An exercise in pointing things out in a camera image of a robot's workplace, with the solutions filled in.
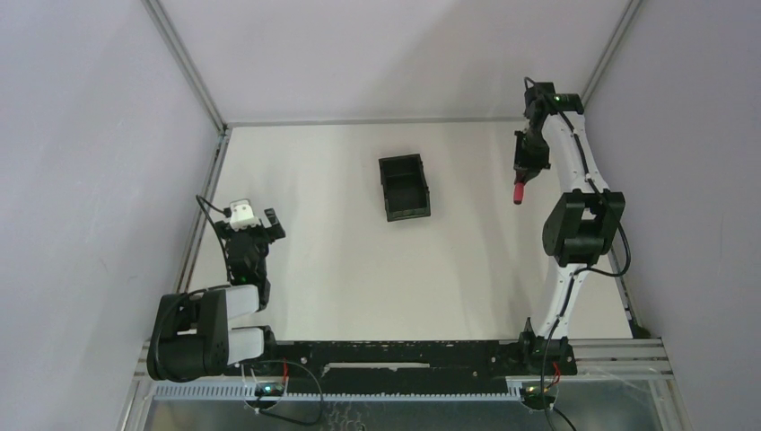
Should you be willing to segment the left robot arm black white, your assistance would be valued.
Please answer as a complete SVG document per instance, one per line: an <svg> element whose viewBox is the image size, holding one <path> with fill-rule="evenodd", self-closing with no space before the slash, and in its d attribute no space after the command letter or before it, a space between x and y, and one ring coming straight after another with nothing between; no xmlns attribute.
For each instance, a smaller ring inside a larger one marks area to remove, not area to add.
<svg viewBox="0 0 761 431"><path fill-rule="evenodd" d="M242 361L259 374L279 366L281 352L268 326L232 324L264 311L269 303L269 247L286 233L274 209L266 209L265 215L268 225L248 202L237 201L226 219L215 223L230 277L227 284L161 298L146 358L153 380L187 383L221 375Z"/></svg>

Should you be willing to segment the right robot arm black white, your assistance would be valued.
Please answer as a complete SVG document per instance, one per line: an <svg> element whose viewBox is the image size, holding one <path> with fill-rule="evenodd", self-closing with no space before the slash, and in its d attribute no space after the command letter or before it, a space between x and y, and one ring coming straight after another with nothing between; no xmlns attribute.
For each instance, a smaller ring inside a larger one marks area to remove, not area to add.
<svg viewBox="0 0 761 431"><path fill-rule="evenodd" d="M542 227L548 256L544 294L526 320L511 361L523 374L571 375L573 348L568 339L573 307L590 274L622 277L598 268L615 237L624 237L625 196L610 189L590 153L584 106L576 93L560 93L551 82L524 80L524 129L516 132L513 202L544 171L555 172L560 195Z"/></svg>

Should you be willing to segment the red handled screwdriver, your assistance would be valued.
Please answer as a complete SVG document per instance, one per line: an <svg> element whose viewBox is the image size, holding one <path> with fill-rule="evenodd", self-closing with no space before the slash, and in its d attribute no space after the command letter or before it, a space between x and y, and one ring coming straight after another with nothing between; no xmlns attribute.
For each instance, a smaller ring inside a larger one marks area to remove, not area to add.
<svg viewBox="0 0 761 431"><path fill-rule="evenodd" d="M521 205L525 195L525 183L517 181L514 183L512 200L515 205Z"/></svg>

